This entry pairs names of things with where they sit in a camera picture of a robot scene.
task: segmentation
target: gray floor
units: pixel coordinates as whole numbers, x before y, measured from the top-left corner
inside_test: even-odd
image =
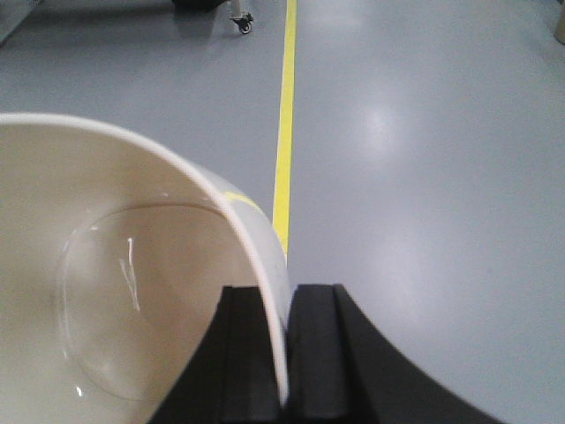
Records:
[[[270,214],[285,4],[176,14],[170,0],[46,0],[0,49],[0,111],[90,117],[158,140]]]
[[[427,373],[565,421],[555,1],[300,2],[290,277],[343,283]]]
[[[45,0],[0,49],[0,111],[133,129],[270,214],[285,4],[245,4],[257,22],[241,37],[225,5]],[[554,0],[298,7],[292,281],[345,284],[425,371],[515,424],[565,420],[558,14]]]

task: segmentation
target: white cup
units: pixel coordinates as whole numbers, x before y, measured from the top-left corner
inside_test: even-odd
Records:
[[[133,132],[0,115],[0,422],[146,422],[224,285],[258,285],[281,401],[285,257],[233,185]]]

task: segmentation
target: cart leg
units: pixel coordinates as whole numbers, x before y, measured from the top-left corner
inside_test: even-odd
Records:
[[[241,34],[249,34],[251,32],[253,16],[248,11],[241,10],[239,0],[231,0],[231,16],[230,19],[237,25]]]

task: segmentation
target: yellow floor line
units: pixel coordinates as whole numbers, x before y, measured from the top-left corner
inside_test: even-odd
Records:
[[[289,252],[290,170],[292,167],[292,119],[294,109],[294,59],[297,44],[297,0],[287,0],[282,64],[281,116],[276,156],[273,226]]]

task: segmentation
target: black object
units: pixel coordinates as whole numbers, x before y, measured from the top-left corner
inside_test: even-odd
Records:
[[[407,360],[369,322],[341,285],[337,315],[357,423],[501,424],[444,389]]]
[[[228,0],[172,0],[173,4],[181,10],[211,11]]]
[[[341,285],[300,285],[282,413],[257,287],[224,287],[192,360],[149,424],[501,424],[429,378]]]
[[[295,422],[349,422],[350,391],[330,285],[300,285],[288,332],[290,416]]]
[[[210,327],[149,424],[273,423],[280,407],[257,287],[224,287]]]

